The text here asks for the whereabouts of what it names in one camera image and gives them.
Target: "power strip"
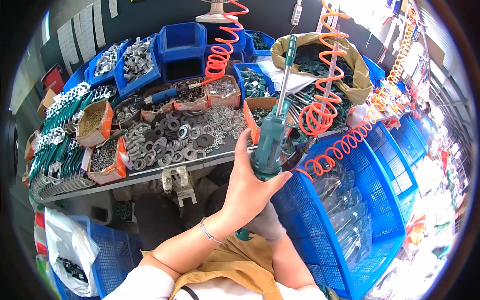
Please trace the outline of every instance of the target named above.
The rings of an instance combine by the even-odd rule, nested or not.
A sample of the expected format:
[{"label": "power strip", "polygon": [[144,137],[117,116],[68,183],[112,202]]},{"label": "power strip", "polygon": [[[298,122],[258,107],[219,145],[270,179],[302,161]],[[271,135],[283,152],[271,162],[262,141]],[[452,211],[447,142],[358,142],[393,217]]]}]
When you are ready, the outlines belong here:
[{"label": "power strip", "polygon": [[297,4],[295,5],[295,8],[293,9],[293,15],[292,15],[292,20],[290,23],[292,25],[298,25],[300,21],[300,16],[301,16],[301,0],[297,0]]}]

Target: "yellow apron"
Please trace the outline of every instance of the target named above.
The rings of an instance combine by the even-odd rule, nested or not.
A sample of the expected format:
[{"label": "yellow apron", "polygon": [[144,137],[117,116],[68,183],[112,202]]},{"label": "yellow apron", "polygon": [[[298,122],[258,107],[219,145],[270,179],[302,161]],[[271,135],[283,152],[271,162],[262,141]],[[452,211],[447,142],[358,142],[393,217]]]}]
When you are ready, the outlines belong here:
[{"label": "yellow apron", "polygon": [[264,238],[253,235],[250,241],[242,241],[232,234],[196,270],[182,275],[175,282],[170,300],[187,284],[217,277],[230,278],[249,290],[263,294],[265,300],[283,300],[273,273],[272,247]]}]

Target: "burlap sack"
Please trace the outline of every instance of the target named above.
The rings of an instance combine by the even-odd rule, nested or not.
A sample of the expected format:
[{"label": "burlap sack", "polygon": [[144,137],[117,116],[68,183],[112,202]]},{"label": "burlap sack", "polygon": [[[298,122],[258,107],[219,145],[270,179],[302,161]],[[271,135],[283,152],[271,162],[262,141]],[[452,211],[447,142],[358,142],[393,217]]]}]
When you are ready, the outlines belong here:
[{"label": "burlap sack", "polygon": [[[297,47],[309,45],[309,44],[320,44],[318,39],[318,34],[316,32],[300,34],[298,36]],[[335,42],[334,39],[326,38],[326,41],[331,43]],[[363,104],[368,97],[368,94],[373,88],[373,84],[370,81],[369,71],[365,61],[361,57],[360,53],[351,45],[346,39],[340,38],[340,44],[343,46],[343,49],[347,52],[346,56],[341,56],[348,65],[353,70],[353,87],[349,87],[342,81],[337,81],[336,84],[340,90],[342,90],[348,99],[355,104]],[[270,52],[272,53],[272,60],[274,65],[277,68],[285,68],[285,58],[282,56],[283,53],[287,51],[288,48],[288,36],[284,36],[276,40],[273,44]],[[311,73],[300,72],[299,65],[293,64],[292,73],[298,73],[303,75],[308,75],[316,78],[323,78],[323,76],[315,76]]]}]

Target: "workbench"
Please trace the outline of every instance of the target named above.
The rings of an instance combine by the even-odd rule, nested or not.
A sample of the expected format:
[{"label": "workbench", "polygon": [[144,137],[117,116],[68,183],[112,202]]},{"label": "workbench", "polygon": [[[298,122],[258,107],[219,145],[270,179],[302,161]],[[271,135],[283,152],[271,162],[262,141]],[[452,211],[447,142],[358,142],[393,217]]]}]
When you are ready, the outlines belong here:
[{"label": "workbench", "polygon": [[[358,105],[357,109],[355,112],[348,117],[348,123],[353,127],[356,126],[360,120],[365,116],[365,113],[371,109],[371,106],[368,104],[363,104],[363,105]],[[383,121],[386,120],[390,117],[391,115],[388,115],[384,112],[380,113],[381,116],[377,119],[377,121]],[[321,135],[319,135],[319,138],[323,138],[326,136],[330,136],[333,134],[338,134],[341,133],[342,131],[336,130],[336,131],[328,131],[325,132]],[[257,146],[251,146],[249,145],[247,147],[247,150],[255,150]],[[47,202],[52,202],[52,201],[57,201],[57,200],[62,200],[62,199],[68,199],[72,197],[77,197],[77,196],[83,196],[83,195],[88,195],[96,192],[103,192],[103,191],[108,191],[108,190],[113,190],[116,188],[128,186],[128,185],[133,185],[137,183],[142,183],[145,181],[150,181],[150,180],[155,180],[155,179],[160,179],[162,178],[162,171],[163,169],[166,168],[174,168],[178,166],[186,166],[188,171],[194,171],[210,166],[216,166],[220,165],[226,162],[233,161],[235,159],[234,157],[234,152],[235,152],[235,142],[231,138],[226,139],[226,144],[220,147],[220,149],[213,151],[210,153],[209,156],[205,158],[199,158],[195,160],[188,160],[176,164],[170,164],[166,167],[159,167],[157,164],[154,164],[151,167],[147,167],[147,169],[142,170],[142,171],[136,171],[136,170],[127,170],[127,177],[121,180],[117,180],[111,183],[103,184],[103,185],[94,185],[90,188],[82,189],[82,190],[76,190],[73,192],[68,192],[64,194],[59,194],[53,197],[49,198],[42,198],[38,200],[39,203],[47,203]]]}]

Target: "orange coiled air hose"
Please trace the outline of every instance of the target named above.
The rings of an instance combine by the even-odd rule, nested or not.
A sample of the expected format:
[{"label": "orange coiled air hose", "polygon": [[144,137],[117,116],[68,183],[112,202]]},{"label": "orange coiled air hose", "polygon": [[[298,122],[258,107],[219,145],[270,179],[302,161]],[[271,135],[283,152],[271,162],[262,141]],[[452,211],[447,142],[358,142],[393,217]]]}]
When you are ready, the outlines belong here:
[{"label": "orange coiled air hose", "polygon": [[[338,49],[338,51],[334,51],[333,50],[334,46],[331,45],[330,43],[326,42],[324,40],[324,38],[330,37],[330,36],[348,38],[348,34],[336,31],[334,28],[327,25],[327,23],[325,22],[325,19],[328,18],[328,17],[335,17],[335,16],[339,16],[339,17],[344,18],[344,19],[350,19],[350,17],[348,15],[344,14],[344,13],[335,12],[332,9],[328,8],[328,6],[325,4],[325,0],[322,0],[322,4],[329,11],[329,13],[326,13],[322,16],[322,24],[326,28],[328,28],[330,30],[330,32],[318,35],[318,39],[320,40],[320,42],[322,44],[324,44],[325,46],[329,47],[332,50],[321,52],[318,55],[318,58],[320,58],[321,61],[323,61],[324,63],[326,63],[327,65],[330,66],[332,63],[324,57],[325,55],[333,55],[333,54],[347,55],[347,52],[345,50],[342,50],[342,49]],[[315,86],[319,90],[324,92],[325,88],[320,86],[321,83],[342,79],[343,76],[345,75],[343,73],[343,70],[341,68],[337,67],[337,66],[335,66],[335,70],[340,73],[339,76],[332,76],[332,77],[319,79],[315,82]],[[307,114],[306,115],[306,121],[307,121],[307,127],[308,127],[309,130],[307,130],[307,129],[305,129],[305,127],[303,127],[303,122],[299,122],[299,127],[303,131],[303,133],[305,133],[306,135],[311,135],[311,136],[317,136],[321,133],[324,133],[325,131],[328,130],[328,128],[330,128],[330,126],[332,126],[333,119],[337,116],[337,110],[332,103],[342,102],[342,99],[339,96],[335,95],[333,92],[329,92],[328,97],[324,97],[324,96],[320,96],[320,95],[315,95],[314,97],[317,100],[319,100],[320,102],[312,102],[310,105],[307,105],[306,107],[304,107],[302,109],[302,111],[300,112],[300,118],[299,118],[300,120],[302,120],[303,115],[305,113]],[[325,106],[325,109],[322,111],[321,107],[322,107],[322,102],[323,101],[325,101],[326,106]],[[322,117],[321,122],[319,122],[317,120],[317,116],[314,116],[314,114],[313,114],[314,112],[317,114],[317,116]]]},{"label": "orange coiled air hose", "polygon": [[[414,17],[414,12],[410,11],[409,14],[408,14],[408,18],[414,24],[414,18],[413,17]],[[399,78],[400,78],[400,76],[403,72],[402,64],[403,64],[404,59],[408,55],[408,51],[410,50],[413,31],[414,31],[414,27],[410,23],[407,23],[406,33],[404,35],[404,38],[403,38],[403,41],[402,41],[402,46],[400,47],[400,51],[399,51],[397,59],[395,61],[395,65],[392,68],[392,71],[390,72],[390,75],[387,77],[387,80],[391,83],[391,87],[384,86],[384,87],[382,87],[381,91],[378,94],[373,95],[373,97],[372,97],[372,109],[370,109],[367,112],[365,117],[363,117],[362,121],[360,121],[357,126],[352,128],[352,130],[349,134],[343,136],[340,140],[336,141],[331,147],[328,147],[325,150],[324,154],[320,154],[317,157],[315,157],[314,159],[307,160],[305,162],[305,165],[304,165],[305,170],[303,170],[301,168],[296,168],[295,169],[296,171],[298,171],[300,173],[303,173],[311,181],[313,181],[313,178],[306,171],[307,168],[308,168],[308,165],[310,163],[313,164],[313,171],[318,176],[322,176],[324,173],[330,172],[332,170],[332,168],[335,166],[336,163],[335,163],[335,160],[331,156],[328,155],[329,152],[331,152],[330,154],[333,154],[337,159],[339,159],[339,160],[343,159],[343,154],[344,153],[349,154],[351,149],[357,148],[358,143],[361,143],[363,141],[363,138],[368,135],[368,132],[373,129],[372,124],[375,124],[377,122],[377,118],[380,117],[380,112],[384,110],[384,106],[395,104],[393,101],[391,101],[391,98],[393,97],[393,95],[392,95],[392,92],[390,91],[390,88],[392,88],[394,86],[394,84],[399,81]],[[341,79],[343,77],[343,72],[341,70],[339,70],[339,72],[340,72],[340,75],[341,75],[340,78],[335,77],[334,79],[331,79],[331,78],[326,78],[326,79],[330,79],[330,80]],[[317,88],[319,88],[323,91],[324,91],[324,89],[322,89],[319,86],[319,83],[324,82],[324,81],[319,80],[319,81],[317,81],[318,84],[316,84]],[[328,124],[331,125],[332,121],[333,121],[333,118],[336,117],[336,110],[333,107],[333,105],[330,103],[330,102],[335,103],[337,101],[336,97],[335,97],[334,100],[330,99],[330,98],[328,98],[328,100],[327,100],[324,97],[319,97],[319,96],[318,97],[315,96],[315,98],[317,98],[319,100],[327,101],[327,105],[333,109],[334,114],[329,114],[329,112],[325,113],[325,114],[321,114],[324,121],[322,122],[322,124],[320,124],[313,117],[312,110],[315,111],[317,114],[320,114],[321,112],[318,109],[318,106],[321,105],[321,103],[317,102],[317,104],[312,104],[311,107],[308,108],[309,113],[307,114],[307,126],[311,130],[311,132],[306,132],[306,130],[303,128],[301,122],[299,122],[299,126],[302,129],[302,131],[304,133],[308,134],[308,135],[317,135],[319,133],[325,132],[326,129],[328,129],[328,127],[330,127],[330,126],[328,126]],[[306,110],[307,110],[307,108],[304,108],[302,110],[302,112],[300,113],[300,115],[303,116],[303,113],[305,113]],[[318,130],[318,131],[313,130],[312,126],[310,125],[311,121],[315,125],[317,125],[320,130]],[[320,164],[320,159],[321,158],[325,159],[326,163],[329,165],[329,167],[327,169],[324,169],[322,164]]]},{"label": "orange coiled air hose", "polygon": [[229,33],[231,33],[235,39],[233,40],[225,40],[219,37],[215,38],[215,41],[219,43],[224,43],[229,47],[227,50],[226,48],[222,46],[212,46],[210,49],[212,50],[213,54],[210,54],[208,56],[208,60],[206,63],[205,67],[205,76],[208,77],[209,79],[203,81],[200,85],[205,85],[209,82],[215,81],[217,79],[222,78],[223,75],[225,75],[225,68],[227,67],[227,63],[230,60],[230,54],[233,53],[233,46],[232,43],[236,43],[239,41],[239,35],[236,33],[236,31],[241,31],[243,29],[243,25],[240,24],[240,22],[233,20],[229,16],[232,15],[239,15],[239,14],[246,14],[248,13],[248,8],[244,5],[241,5],[240,3],[234,2],[233,0],[228,0],[230,3],[233,3],[237,5],[238,7],[244,9],[241,12],[225,12],[223,13],[223,17],[232,21],[235,23],[238,27],[225,27],[225,26],[220,26],[219,28],[222,30],[225,30]]},{"label": "orange coiled air hose", "polygon": [[[331,147],[328,147],[324,154],[320,154],[314,159],[307,160],[304,166],[305,170],[307,169],[309,163],[313,163],[313,171],[315,174],[322,176],[323,173],[330,172],[330,170],[335,166],[335,161],[333,158],[328,156],[330,150],[337,159],[343,159],[343,153],[348,154],[350,153],[351,149],[357,148],[358,143],[361,143],[363,138],[368,135],[368,132],[373,129],[372,124],[377,122],[377,118],[380,117],[380,111],[384,110],[382,105],[379,103],[373,103],[372,106],[373,108],[370,109],[365,117],[363,117],[362,121],[360,121],[359,124],[352,129],[351,133],[343,136]],[[326,160],[327,164],[329,165],[328,169],[324,169],[322,164],[320,164],[319,161],[321,158]],[[300,168],[296,169],[296,171],[305,174],[311,181],[313,181],[313,178],[305,170]]]}]

